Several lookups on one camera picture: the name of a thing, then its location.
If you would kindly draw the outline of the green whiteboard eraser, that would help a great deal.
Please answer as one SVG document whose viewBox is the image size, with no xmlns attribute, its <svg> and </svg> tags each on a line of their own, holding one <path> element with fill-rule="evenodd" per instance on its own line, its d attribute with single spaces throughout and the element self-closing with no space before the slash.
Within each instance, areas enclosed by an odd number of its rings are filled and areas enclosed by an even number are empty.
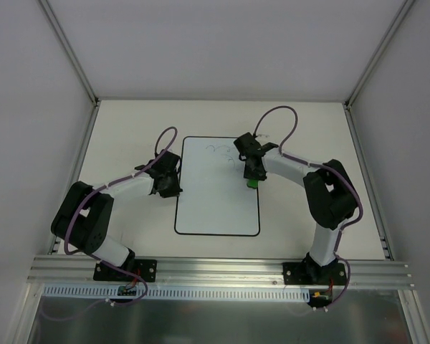
<svg viewBox="0 0 430 344">
<path fill-rule="evenodd" d="M 247 187 L 252 188 L 252 189 L 258 189 L 259 181 L 256 179 L 248 179 L 247 180 Z"/>
</svg>

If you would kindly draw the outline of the small whiteboard black frame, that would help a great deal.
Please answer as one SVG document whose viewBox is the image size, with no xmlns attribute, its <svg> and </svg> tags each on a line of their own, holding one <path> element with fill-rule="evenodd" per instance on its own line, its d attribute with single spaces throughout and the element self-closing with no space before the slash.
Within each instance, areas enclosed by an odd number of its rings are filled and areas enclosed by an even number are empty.
<svg viewBox="0 0 430 344">
<path fill-rule="evenodd" d="M 180 235 L 255 237 L 259 194 L 244 179 L 234 139 L 187 136 L 182 144 L 174 229 Z"/>
</svg>

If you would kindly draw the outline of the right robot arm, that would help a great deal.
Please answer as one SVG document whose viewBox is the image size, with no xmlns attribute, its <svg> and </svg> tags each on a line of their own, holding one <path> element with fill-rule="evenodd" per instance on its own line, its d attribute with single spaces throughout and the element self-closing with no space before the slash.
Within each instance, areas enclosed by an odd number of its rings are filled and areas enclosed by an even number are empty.
<svg viewBox="0 0 430 344">
<path fill-rule="evenodd" d="M 267 174 L 286 178 L 305 190 L 310 214 L 316 223 L 314 239 L 305 258 L 292 270 L 292 276 L 305 284 L 326 284 L 338 266 L 335 255 L 340 232 L 349 224 L 356 209 L 361 209 L 343 165 L 332 159 L 312 163 L 282 152 L 275 143 L 262 145 L 251 133 L 234 140 L 239 160 L 244 162 L 244 178 L 256 189 Z"/>
</svg>

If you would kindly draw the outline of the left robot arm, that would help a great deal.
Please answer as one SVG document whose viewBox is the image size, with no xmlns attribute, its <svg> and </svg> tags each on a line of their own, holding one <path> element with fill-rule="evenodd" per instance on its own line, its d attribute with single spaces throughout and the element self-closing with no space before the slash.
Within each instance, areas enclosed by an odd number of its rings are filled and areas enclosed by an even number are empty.
<svg viewBox="0 0 430 344">
<path fill-rule="evenodd" d="M 52 221 L 51 232 L 76 253 L 96 258 L 102 273 L 112 273 L 119 280 L 139 275 L 135 252 L 108 235 L 110 217 L 119 206 L 143 196 L 179 196 L 180 162 L 180 156 L 162 150 L 131 174 L 97 188 L 82 181 L 72 184 Z"/>
</svg>

